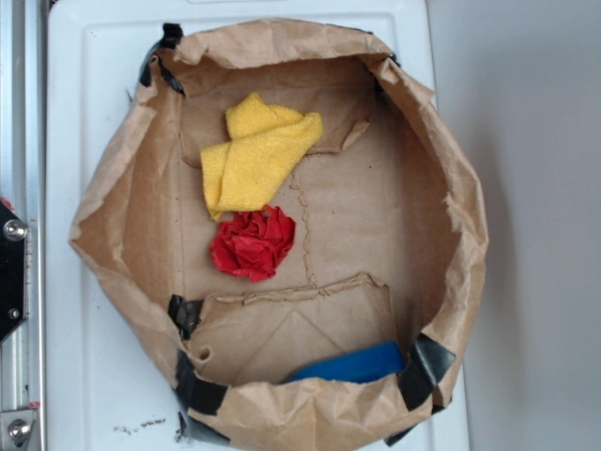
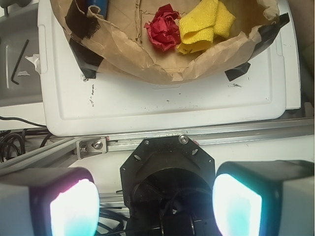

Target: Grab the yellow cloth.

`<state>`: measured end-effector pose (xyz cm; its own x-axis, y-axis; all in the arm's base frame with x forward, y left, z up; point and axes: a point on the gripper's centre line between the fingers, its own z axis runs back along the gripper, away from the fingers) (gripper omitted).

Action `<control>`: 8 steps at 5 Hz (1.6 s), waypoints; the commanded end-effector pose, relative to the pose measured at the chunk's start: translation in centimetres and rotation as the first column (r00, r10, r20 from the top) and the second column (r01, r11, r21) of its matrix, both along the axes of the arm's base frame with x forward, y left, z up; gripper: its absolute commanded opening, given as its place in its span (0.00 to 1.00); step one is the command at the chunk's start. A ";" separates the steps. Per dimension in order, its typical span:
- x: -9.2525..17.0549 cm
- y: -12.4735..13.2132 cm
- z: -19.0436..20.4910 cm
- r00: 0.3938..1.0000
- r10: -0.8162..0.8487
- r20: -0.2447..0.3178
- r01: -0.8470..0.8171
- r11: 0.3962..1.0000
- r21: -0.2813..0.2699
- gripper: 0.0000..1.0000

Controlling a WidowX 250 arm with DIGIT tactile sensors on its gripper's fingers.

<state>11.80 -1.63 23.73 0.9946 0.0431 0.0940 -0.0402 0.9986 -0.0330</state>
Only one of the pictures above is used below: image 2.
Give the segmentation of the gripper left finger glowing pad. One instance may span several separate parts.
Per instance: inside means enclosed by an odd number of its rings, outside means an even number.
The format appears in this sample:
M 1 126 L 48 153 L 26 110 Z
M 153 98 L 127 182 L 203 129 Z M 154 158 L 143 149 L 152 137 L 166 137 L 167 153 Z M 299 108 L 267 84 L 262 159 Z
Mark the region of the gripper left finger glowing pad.
M 7 168 L 0 172 L 2 236 L 93 236 L 99 194 L 85 168 Z

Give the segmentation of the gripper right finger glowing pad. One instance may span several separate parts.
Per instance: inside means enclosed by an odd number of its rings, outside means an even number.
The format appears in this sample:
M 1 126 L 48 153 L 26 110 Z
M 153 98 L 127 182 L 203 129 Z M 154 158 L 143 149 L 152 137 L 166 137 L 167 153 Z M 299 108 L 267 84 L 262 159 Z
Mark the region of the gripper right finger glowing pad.
M 305 160 L 227 161 L 213 185 L 223 236 L 313 236 L 315 164 Z

